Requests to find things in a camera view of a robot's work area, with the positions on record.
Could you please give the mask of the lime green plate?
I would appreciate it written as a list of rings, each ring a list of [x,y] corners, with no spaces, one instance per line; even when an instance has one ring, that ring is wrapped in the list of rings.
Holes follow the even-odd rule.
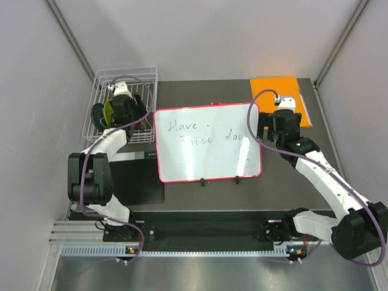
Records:
[[[111,105],[111,100],[107,100],[103,106],[103,115],[107,125],[109,125],[112,122],[113,113],[114,111]]]

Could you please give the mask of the red floral plate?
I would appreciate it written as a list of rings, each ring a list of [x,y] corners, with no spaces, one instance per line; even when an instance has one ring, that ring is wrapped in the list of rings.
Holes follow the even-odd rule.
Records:
[[[141,96],[138,93],[134,93],[133,97],[136,102],[135,119],[139,120],[147,113],[147,110],[144,103],[142,102]],[[144,130],[145,126],[141,122],[138,122],[135,124],[135,129]]]

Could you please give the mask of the dark green plate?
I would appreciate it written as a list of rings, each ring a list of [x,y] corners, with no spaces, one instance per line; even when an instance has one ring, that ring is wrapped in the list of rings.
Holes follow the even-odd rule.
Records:
[[[92,106],[90,117],[93,125],[97,128],[98,131],[103,132],[107,126],[104,112],[104,106],[101,103],[96,103]]]

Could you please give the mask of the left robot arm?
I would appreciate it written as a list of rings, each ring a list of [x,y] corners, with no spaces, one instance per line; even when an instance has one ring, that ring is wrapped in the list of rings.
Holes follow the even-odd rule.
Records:
[[[119,95],[105,105],[94,105],[93,117],[110,120],[91,146],[68,157],[69,200],[78,203],[83,214],[117,226],[117,234],[127,241],[137,235],[138,227],[130,221],[130,210],[113,193],[110,160],[132,136],[133,125],[140,116],[138,104],[132,97]]]

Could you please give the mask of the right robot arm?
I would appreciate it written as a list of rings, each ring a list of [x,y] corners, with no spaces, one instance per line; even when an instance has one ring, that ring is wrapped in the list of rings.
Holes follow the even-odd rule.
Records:
[[[345,259],[353,260],[381,248],[386,253],[387,207],[372,203],[355,191],[326,160],[308,137],[300,134],[301,114],[289,109],[260,113],[257,138],[274,142],[274,151],[302,174],[327,201],[334,217],[319,215],[306,208],[289,211],[283,233],[291,240],[306,234],[333,245]]]

